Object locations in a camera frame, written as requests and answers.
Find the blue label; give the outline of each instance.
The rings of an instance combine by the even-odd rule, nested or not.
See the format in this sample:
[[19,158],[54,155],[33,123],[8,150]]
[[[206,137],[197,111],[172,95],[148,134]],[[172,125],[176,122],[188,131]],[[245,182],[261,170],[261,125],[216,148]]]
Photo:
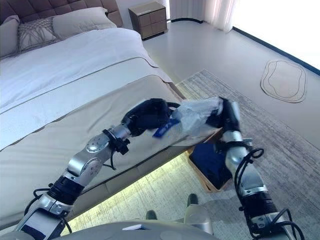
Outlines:
[[153,134],[153,137],[158,138],[158,139],[162,138],[163,135],[166,132],[168,132],[168,130],[170,128],[172,128],[174,125],[176,125],[178,123],[180,123],[180,121],[178,119],[170,118],[169,122],[166,125],[158,128],[158,130]]

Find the headboard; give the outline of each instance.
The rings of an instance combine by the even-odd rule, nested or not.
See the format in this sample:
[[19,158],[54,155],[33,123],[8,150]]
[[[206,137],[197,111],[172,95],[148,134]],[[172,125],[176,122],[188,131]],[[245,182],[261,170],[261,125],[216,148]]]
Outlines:
[[18,15],[25,23],[93,7],[107,9],[108,18],[118,27],[123,25],[116,0],[0,0],[0,19],[3,23],[7,17]]

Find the wooden nightstand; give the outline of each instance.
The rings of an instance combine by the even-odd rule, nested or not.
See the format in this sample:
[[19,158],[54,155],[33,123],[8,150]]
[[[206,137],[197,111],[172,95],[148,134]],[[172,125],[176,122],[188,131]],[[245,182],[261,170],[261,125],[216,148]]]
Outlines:
[[166,7],[158,2],[149,2],[129,8],[133,29],[141,38],[162,34],[167,30]]

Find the gray pillow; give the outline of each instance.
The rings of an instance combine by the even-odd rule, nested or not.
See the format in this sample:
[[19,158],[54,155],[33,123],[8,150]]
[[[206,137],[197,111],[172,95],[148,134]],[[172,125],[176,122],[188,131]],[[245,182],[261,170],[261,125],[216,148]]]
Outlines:
[[0,56],[5,57],[17,52],[18,26],[17,15],[9,16],[0,26]]
[[56,37],[52,21],[52,17],[48,17],[20,24],[18,29],[19,50],[30,50],[54,43]]
[[103,7],[90,7],[54,16],[54,33],[65,40],[91,30],[116,28],[117,25],[107,18],[106,12]]

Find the plastic bag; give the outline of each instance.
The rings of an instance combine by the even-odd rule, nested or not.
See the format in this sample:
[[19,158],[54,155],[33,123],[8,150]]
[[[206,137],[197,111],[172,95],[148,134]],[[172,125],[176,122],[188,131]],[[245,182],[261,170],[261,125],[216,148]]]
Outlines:
[[180,121],[184,134],[192,135],[206,123],[211,114],[219,116],[222,111],[223,100],[215,96],[201,100],[184,100],[171,116]]

